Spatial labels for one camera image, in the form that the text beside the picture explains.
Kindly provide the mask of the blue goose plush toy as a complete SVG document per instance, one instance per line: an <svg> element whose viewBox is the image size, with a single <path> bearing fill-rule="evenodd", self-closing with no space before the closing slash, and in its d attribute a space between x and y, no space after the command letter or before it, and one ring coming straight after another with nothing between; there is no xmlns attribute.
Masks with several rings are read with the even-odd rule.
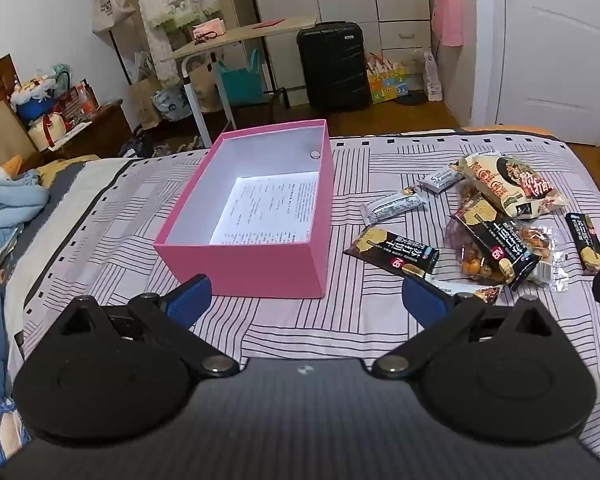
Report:
<svg viewBox="0 0 600 480"><path fill-rule="evenodd" d="M50 191L38 183L38 173L27 171L12 179L0 166L0 229L31 221L46 206Z"/></svg>

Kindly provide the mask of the cream noodle snack bag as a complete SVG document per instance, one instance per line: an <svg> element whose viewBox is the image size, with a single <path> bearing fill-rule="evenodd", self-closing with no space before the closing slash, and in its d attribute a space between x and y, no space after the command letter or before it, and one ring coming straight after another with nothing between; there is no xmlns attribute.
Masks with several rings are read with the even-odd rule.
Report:
<svg viewBox="0 0 600 480"><path fill-rule="evenodd" d="M568 205L549 180L512 156L498 152L470 154L458 161L458 170L509 218L534 220Z"/></svg>

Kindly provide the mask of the clear bag orange nuts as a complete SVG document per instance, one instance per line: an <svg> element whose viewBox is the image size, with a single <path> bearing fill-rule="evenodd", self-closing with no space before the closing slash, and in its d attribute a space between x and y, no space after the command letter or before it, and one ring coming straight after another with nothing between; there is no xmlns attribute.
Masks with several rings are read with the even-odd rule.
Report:
<svg viewBox="0 0 600 480"><path fill-rule="evenodd" d="M460 183L457 185L456 189L458 197L460 198L460 206L466 203L472 196L480 193L473 185L467 182ZM557 238L554 235L553 229L550 226L538 226L535 223L524 223L518 220L514 221L518 224L522 240L535 255L540 257L540 262L524 281L530 281L540 286L547 286L551 290L554 290L554 292L563 292L566 290L568 287L568 273L564 269L565 255L557 249ZM456 244L450 239L450 235L455 231L452 224L451 214L451 220L446 227L446 239L448 240L450 247L454 249L458 262L460 263L460 253L457 251Z"/></svg>

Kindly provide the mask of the teal tote bag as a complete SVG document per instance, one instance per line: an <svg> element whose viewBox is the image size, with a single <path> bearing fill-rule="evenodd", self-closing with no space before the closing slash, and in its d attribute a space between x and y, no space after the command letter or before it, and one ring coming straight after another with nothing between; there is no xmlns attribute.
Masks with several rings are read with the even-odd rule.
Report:
<svg viewBox="0 0 600 480"><path fill-rule="evenodd" d="M229 68L222 61L218 70L230 105L259 104L264 100L259 51L253 49L246 67Z"/></svg>

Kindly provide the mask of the silver snack bar wrapper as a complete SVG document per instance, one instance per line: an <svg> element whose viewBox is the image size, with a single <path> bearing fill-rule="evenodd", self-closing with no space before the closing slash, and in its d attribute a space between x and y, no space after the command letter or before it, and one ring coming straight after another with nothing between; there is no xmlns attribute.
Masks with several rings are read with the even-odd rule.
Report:
<svg viewBox="0 0 600 480"><path fill-rule="evenodd" d="M427 204L426 198L420 196L414 188L402 188L399 192L363 205L361 214L366 226L376 226Z"/></svg>

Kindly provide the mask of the pink hanging bag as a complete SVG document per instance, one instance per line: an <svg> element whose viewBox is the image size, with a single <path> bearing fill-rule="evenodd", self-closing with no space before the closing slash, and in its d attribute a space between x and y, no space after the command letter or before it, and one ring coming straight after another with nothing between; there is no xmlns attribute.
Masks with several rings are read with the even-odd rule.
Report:
<svg viewBox="0 0 600 480"><path fill-rule="evenodd" d="M460 48L464 44L463 3L460 0L434 0L432 31L443 47Z"/></svg>

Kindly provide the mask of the black cracker pack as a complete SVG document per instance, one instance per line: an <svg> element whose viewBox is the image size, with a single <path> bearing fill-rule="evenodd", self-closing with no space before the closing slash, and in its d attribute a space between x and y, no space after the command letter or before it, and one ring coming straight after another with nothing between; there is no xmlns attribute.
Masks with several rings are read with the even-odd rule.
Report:
<svg viewBox="0 0 600 480"><path fill-rule="evenodd" d="M480 193L460 206L452 221L450 239L466 278L516 290L540 262L522 240L518 224Z"/></svg>
<svg viewBox="0 0 600 480"><path fill-rule="evenodd" d="M566 222L576 245L583 273L595 275L600 272L600 239L591 217L588 214L568 212Z"/></svg>
<svg viewBox="0 0 600 480"><path fill-rule="evenodd" d="M365 229L344 253L396 276L420 278L432 273L440 257L437 248L377 226Z"/></svg>

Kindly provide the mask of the wooden rolling desk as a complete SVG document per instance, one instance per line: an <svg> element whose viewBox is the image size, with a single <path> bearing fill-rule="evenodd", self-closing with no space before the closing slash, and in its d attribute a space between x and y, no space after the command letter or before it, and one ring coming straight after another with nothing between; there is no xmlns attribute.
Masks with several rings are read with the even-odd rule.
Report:
<svg viewBox="0 0 600 480"><path fill-rule="evenodd" d="M230 100L226 94L226 90L222 81L222 76L218 70L218 53L226 46L232 44L243 44L248 40L265 39L290 32L298 32L298 30L313 27L317 23L318 16L316 14L298 15L292 18L283 18L282 20L272 22L262 22L258 24L248 25L244 27L230 29L224 35L218 38L211 39L200 44L195 44L193 41L186 46L179 48L163 58L163 62L174 61L178 64L178 70L183 78L184 89L187 102L193 112L198 133L202 144L205 148L211 148L213 141L211 139L206 121L204 120L204 112L201 110L198 98L195 92L195 86L189 75L188 64L196 56L208 53L210 56L210 70L214 77L215 87L218 89L219 97L222 104L222 109L226 118L226 126L237 129L236 122L233 116Z"/></svg>

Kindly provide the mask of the colourful cardboard box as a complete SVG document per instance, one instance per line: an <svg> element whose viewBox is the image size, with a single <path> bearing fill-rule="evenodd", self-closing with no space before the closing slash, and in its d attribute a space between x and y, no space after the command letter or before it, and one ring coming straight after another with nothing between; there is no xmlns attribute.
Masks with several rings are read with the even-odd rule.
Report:
<svg viewBox="0 0 600 480"><path fill-rule="evenodd" d="M374 104L393 101L408 95L407 73L402 63L373 52L365 55L370 96Z"/></svg>

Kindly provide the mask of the black suitcase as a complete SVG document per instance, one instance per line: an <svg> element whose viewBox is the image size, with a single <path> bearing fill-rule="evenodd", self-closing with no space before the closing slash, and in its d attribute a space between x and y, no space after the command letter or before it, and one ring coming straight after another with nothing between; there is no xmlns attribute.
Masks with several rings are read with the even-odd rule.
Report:
<svg viewBox="0 0 600 480"><path fill-rule="evenodd" d="M322 114L365 110L372 104L364 34L353 22L333 21L300 30L297 44L311 107Z"/></svg>

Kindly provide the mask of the wooden nightstand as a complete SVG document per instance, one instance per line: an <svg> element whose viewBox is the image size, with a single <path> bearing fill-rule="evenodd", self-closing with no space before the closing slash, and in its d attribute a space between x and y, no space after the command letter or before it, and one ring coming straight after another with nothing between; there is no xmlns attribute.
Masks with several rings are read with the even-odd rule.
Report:
<svg viewBox="0 0 600 480"><path fill-rule="evenodd" d="M131 138L132 129L122 110L122 100L112 101L99 107L89 122L80 122L53 146L46 146L43 151L35 150L24 161L33 168L52 160L85 155L115 158Z"/></svg>

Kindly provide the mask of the pink cardboard box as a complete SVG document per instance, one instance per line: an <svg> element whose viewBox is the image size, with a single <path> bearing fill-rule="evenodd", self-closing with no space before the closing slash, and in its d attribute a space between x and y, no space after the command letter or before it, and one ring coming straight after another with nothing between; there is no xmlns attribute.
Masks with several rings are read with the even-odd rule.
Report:
<svg viewBox="0 0 600 480"><path fill-rule="evenodd" d="M154 247L180 282L207 275L218 296L321 298L332 196L323 119L223 133Z"/></svg>

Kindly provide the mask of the white door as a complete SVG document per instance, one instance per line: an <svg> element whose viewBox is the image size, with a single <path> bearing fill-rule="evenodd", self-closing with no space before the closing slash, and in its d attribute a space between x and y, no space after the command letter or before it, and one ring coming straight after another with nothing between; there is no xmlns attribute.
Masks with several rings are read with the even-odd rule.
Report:
<svg viewBox="0 0 600 480"><path fill-rule="evenodd" d="M505 0L498 122L600 144L600 0Z"/></svg>

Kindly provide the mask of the brown paper bag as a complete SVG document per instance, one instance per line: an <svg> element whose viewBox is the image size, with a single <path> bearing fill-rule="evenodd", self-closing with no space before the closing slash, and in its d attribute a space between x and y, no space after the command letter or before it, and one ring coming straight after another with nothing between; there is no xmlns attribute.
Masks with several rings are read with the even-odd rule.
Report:
<svg viewBox="0 0 600 480"><path fill-rule="evenodd" d="M160 89L161 84L155 76L146 77L130 87L135 114L145 130L155 128L161 122L161 116L152 100Z"/></svg>

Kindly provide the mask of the pink tissue box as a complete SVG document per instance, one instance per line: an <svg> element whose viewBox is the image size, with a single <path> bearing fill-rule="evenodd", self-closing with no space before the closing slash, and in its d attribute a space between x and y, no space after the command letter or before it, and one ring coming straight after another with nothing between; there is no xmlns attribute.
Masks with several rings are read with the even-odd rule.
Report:
<svg viewBox="0 0 600 480"><path fill-rule="evenodd" d="M192 29L192 37L195 44L201 44L226 34L224 21L220 18L206 21L196 25Z"/></svg>

